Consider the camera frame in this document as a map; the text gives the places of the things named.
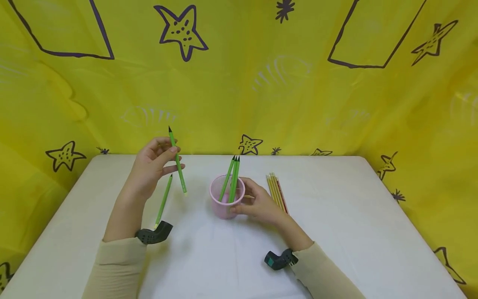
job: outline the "pencil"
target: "pencil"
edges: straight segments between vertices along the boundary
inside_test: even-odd
[[[272,199],[275,201],[275,203],[280,207],[279,201],[277,199],[277,196],[274,192],[274,187],[272,186],[272,180],[270,175],[266,175],[267,179],[267,185],[269,185],[269,192],[271,193]]]
[[[240,165],[240,157],[236,159],[234,163],[234,171],[231,179],[231,187],[229,190],[229,203],[233,203],[234,199],[236,198],[236,187],[238,184],[238,176],[239,176],[239,165]]]
[[[284,204],[282,203],[282,198],[281,198],[281,195],[279,193],[279,188],[277,187],[277,180],[275,179],[275,174],[271,173],[270,175],[271,175],[272,187],[274,188],[274,193],[277,197],[279,207],[281,207],[281,210],[285,211]]]
[[[166,191],[164,192],[164,195],[163,195],[163,201],[161,202],[161,207],[159,208],[158,217],[156,217],[156,224],[154,226],[154,229],[158,227],[159,221],[161,220],[161,216],[164,211],[164,206],[166,205],[166,200],[168,199],[169,189],[171,188],[172,181],[173,181],[173,175],[170,175],[168,180],[168,185],[166,186]]]
[[[281,188],[281,184],[279,182],[279,178],[278,177],[275,177],[276,181],[277,181],[277,187],[279,188],[279,194],[281,196],[281,199],[282,199],[282,204],[284,205],[284,210],[287,214],[289,214],[289,210],[287,209],[287,205],[285,204],[285,198],[284,198],[284,194],[282,193],[282,188]]]
[[[176,146],[176,142],[174,142],[173,131],[171,130],[170,126],[168,126],[168,128],[169,128],[169,138],[171,139],[171,145]],[[183,170],[181,169],[181,163],[179,162],[179,155],[177,153],[176,153],[176,165],[178,166],[179,179],[181,180],[181,186],[183,187],[184,195],[187,196],[186,184],[184,183],[184,177],[183,177]]]
[[[229,165],[229,169],[228,169],[228,174],[226,174],[226,177],[224,178],[224,183],[222,184],[221,196],[218,198],[219,202],[222,202],[222,197],[224,196],[224,192],[226,191],[226,187],[228,186],[229,177],[231,176],[231,170],[235,162],[236,162],[236,155],[232,157],[231,164]]]

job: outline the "sleeve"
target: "sleeve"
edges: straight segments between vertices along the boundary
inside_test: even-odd
[[[134,299],[146,257],[138,238],[101,241],[83,299]]]
[[[365,298],[360,290],[330,260],[322,249],[314,244],[294,252],[299,262],[292,266],[295,277],[309,289],[314,299]]]

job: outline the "pencil holder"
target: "pencil holder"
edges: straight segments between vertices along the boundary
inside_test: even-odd
[[[244,182],[238,178],[238,183],[236,186],[236,195],[234,197],[234,201],[229,203],[229,192],[231,189],[231,179],[228,180],[226,191],[224,192],[224,196],[220,199],[222,186],[224,185],[224,181],[226,180],[226,175],[218,176],[214,181],[212,181],[211,185],[209,186],[209,194],[211,195],[211,208],[212,211],[216,216],[221,219],[232,219],[236,217],[236,214],[231,213],[229,210],[231,207],[234,207],[241,203],[242,199],[244,198],[244,193],[246,192],[246,188],[244,187]]]

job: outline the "white tablecloth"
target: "white tablecloth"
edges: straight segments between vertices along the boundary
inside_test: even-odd
[[[210,209],[210,182],[231,156],[184,156],[188,197],[173,179],[163,220],[169,238],[148,247],[140,298],[309,298],[288,270],[272,271],[265,254],[286,247],[247,217],[226,221]],[[95,157],[11,280],[1,299],[80,298],[109,214],[133,155]],[[367,298],[465,298],[365,159],[242,156],[240,175],[267,189],[279,177],[290,214]],[[143,227],[153,227],[167,178],[149,199]]]

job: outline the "yellow curtain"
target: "yellow curtain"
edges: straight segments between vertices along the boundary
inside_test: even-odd
[[[5,0],[0,292],[88,162],[361,155],[478,298],[475,0]]]

